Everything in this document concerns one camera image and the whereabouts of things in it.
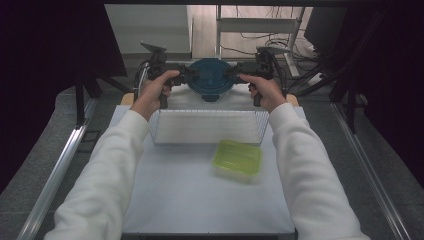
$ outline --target person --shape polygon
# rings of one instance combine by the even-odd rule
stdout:
[[[55,212],[55,228],[45,239],[120,239],[136,165],[148,134],[148,121],[159,109],[167,71],[150,82],[115,127],[106,130],[91,159]],[[291,220],[299,239],[369,239],[349,205],[320,138],[281,94],[274,81],[240,75],[252,97],[260,92],[274,132],[278,171]]]

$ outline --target white sleeve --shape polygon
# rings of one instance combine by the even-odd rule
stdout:
[[[299,239],[369,239],[308,122],[286,103],[274,109],[269,123],[284,197]]]
[[[127,111],[106,130],[75,186],[55,213],[45,239],[120,239],[148,123]]]

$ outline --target teal round object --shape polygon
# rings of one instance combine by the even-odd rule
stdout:
[[[231,66],[216,58],[204,58],[189,67],[198,72],[198,76],[191,76],[187,81],[188,86],[200,94],[206,102],[216,102],[221,94],[230,90],[235,78],[225,72]]]

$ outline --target white basket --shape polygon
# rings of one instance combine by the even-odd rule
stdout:
[[[234,86],[216,103],[205,103],[187,86],[174,87],[168,109],[150,119],[155,144],[218,143],[230,139],[260,144],[268,125],[268,112],[254,107],[247,85]]]

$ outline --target green plastic container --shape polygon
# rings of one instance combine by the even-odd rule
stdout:
[[[222,140],[215,152],[213,165],[229,173],[253,177],[259,173],[262,151],[259,147]]]

